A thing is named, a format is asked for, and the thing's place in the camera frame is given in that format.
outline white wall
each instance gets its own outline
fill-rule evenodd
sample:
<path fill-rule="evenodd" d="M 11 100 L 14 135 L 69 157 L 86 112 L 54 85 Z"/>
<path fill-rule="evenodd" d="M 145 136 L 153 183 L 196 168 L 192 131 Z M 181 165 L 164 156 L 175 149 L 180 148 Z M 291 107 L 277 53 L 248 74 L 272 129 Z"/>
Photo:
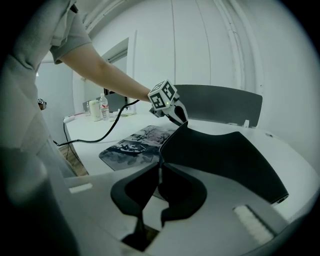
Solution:
<path fill-rule="evenodd" d="M 320 174 L 320 63 L 304 29 L 278 2 L 238 1 L 258 40 L 264 71 L 259 127 L 293 147 Z"/>
<path fill-rule="evenodd" d="M 42 63 L 35 84 L 38 97 L 47 102 L 42 111 L 52 139 L 58 143 L 66 141 L 63 120 L 75 113 L 72 92 L 72 70 L 65 64 Z"/>
<path fill-rule="evenodd" d="M 100 55 L 137 30 L 133 78 L 148 88 L 175 84 L 235 87 L 230 40 L 212 0 L 145 0 L 93 39 Z M 137 111 L 149 110 L 139 102 Z"/>
<path fill-rule="evenodd" d="M 90 80 L 85 80 L 84 82 L 84 101 L 95 100 L 100 96 L 100 94 L 104 93 L 104 88 L 95 84 Z"/>
<path fill-rule="evenodd" d="M 82 113 L 84 111 L 82 103 L 85 102 L 85 81 L 75 71 L 72 72 L 72 92 L 74 112 Z"/>
<path fill-rule="evenodd" d="M 120 69 L 123 73 L 127 73 L 127 55 L 112 62 L 112 65 Z"/>
<path fill-rule="evenodd" d="M 132 77 L 144 86 L 151 89 L 168 78 L 175 84 L 236 88 L 239 67 L 217 1 L 145 0 L 104 27 L 93 45 L 103 55 L 137 30 Z M 319 62 L 308 38 L 272 0 L 236 1 L 250 34 L 232 5 L 220 2 L 239 35 L 244 89 L 263 93 L 259 127 L 289 143 L 320 172 Z M 252 49 L 252 39 L 258 49 Z M 149 108 L 139 102 L 137 112 Z"/>
<path fill-rule="evenodd" d="M 147 0 L 126 10 L 92 39 L 100 55 L 137 30 L 133 78 L 148 88 L 175 79 L 174 30 L 170 0 Z M 150 104 L 139 102 L 137 112 Z"/>

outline person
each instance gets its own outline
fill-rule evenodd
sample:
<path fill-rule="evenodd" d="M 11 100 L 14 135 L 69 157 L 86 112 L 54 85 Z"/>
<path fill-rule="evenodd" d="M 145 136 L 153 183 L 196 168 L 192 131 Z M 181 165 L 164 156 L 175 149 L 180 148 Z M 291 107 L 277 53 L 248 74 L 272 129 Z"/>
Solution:
<path fill-rule="evenodd" d="M 50 0 L 37 10 L 7 56 L 0 80 L 0 147 L 35 154 L 50 171 L 72 177 L 70 165 L 50 136 L 37 104 L 36 74 L 51 51 L 82 77 L 120 95 L 149 101 L 150 90 L 97 53 L 75 6 L 76 0 Z"/>

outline white table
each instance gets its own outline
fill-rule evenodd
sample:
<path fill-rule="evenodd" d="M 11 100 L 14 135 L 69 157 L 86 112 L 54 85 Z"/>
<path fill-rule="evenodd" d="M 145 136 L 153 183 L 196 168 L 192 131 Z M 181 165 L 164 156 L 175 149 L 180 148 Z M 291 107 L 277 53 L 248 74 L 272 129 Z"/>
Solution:
<path fill-rule="evenodd" d="M 66 124 L 66 127 L 71 140 L 91 141 L 104 136 L 112 124 L 113 122 L 102 120 L 93 122 L 90 116 L 83 114 L 76 116 L 75 120 Z M 113 131 L 103 141 L 99 143 L 76 142 L 73 146 L 90 175 L 113 172 L 99 158 L 99 154 L 120 140 L 150 125 L 177 128 L 166 117 L 157 118 L 151 113 L 137 114 L 121 117 Z M 257 128 L 244 128 L 192 119 L 189 120 L 188 127 L 210 135 L 242 133 L 266 158 L 287 189 L 289 197 L 275 205 L 274 208 L 289 222 L 293 220 L 293 216 L 315 195 L 320 187 L 319 176 L 310 164 L 288 144 L 276 137 L 267 136 L 265 131 Z M 152 196 L 143 210 L 144 223 L 160 230 L 161 211 L 168 206 L 166 201 Z"/>

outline wooden floor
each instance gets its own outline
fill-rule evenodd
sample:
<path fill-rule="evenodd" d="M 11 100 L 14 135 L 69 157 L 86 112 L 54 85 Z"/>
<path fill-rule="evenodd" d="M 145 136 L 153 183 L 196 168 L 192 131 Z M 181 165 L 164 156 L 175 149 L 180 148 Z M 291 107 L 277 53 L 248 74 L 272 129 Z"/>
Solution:
<path fill-rule="evenodd" d="M 86 168 L 82 165 L 81 162 L 78 161 L 79 157 L 75 151 L 75 149 L 72 147 L 72 150 L 74 153 L 71 151 L 70 147 L 69 147 L 69 151 L 68 151 L 68 146 L 63 146 L 60 147 L 59 150 L 60 152 L 63 154 L 64 158 L 68 160 L 68 162 L 71 164 L 71 166 L 73 167 L 74 173 L 77 176 L 85 176 L 88 175 L 88 172 L 86 170 Z"/>

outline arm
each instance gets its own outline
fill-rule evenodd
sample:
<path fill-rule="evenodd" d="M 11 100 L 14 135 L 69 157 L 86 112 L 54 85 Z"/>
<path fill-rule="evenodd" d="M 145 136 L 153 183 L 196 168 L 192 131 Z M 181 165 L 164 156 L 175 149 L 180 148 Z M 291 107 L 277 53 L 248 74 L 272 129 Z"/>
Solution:
<path fill-rule="evenodd" d="M 149 102 L 150 90 L 110 63 L 105 62 L 91 43 L 66 53 L 62 62 L 80 76 L 122 96 Z"/>

